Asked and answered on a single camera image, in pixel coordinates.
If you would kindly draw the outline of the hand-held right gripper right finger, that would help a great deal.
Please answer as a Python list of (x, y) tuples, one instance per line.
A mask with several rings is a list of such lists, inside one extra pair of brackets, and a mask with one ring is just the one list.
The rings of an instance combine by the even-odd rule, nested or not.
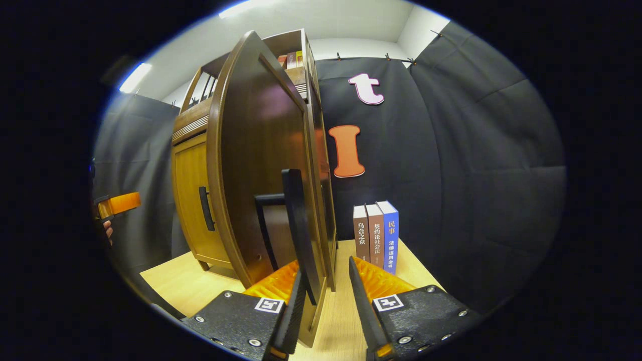
[(426, 360), (479, 325), (479, 313), (438, 285), (415, 287), (358, 257), (349, 275), (367, 360)]

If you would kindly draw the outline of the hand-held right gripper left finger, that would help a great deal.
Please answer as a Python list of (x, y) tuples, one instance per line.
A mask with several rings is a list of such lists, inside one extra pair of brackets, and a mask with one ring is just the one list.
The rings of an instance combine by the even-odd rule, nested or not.
[(287, 360), (294, 354), (306, 289), (292, 261), (244, 292), (225, 290), (183, 327), (243, 360)]

